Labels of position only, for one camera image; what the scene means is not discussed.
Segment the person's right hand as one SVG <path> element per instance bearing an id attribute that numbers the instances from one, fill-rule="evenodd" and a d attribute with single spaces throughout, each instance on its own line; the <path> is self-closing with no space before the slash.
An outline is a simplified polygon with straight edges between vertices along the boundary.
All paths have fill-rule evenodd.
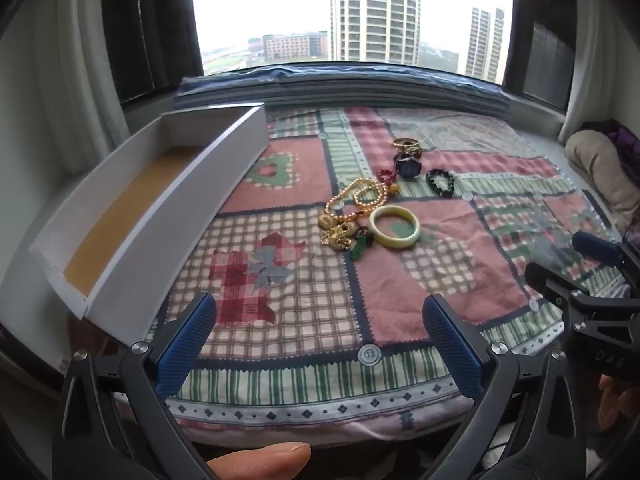
<path id="1" fill-rule="evenodd" d="M 640 389 L 629 387 L 606 375 L 600 377 L 599 389 L 602 392 L 598 411 L 598 424 L 601 430 L 610 429 L 624 415 L 637 416 L 640 411 Z"/>

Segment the person's left hand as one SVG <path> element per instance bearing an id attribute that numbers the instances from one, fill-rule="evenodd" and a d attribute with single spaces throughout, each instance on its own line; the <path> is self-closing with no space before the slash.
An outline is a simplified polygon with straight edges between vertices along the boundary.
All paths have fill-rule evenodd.
<path id="1" fill-rule="evenodd" d="M 221 480 L 291 480 L 307 465 L 311 446 L 306 442 L 279 444 L 233 452 L 209 460 L 207 465 Z"/>

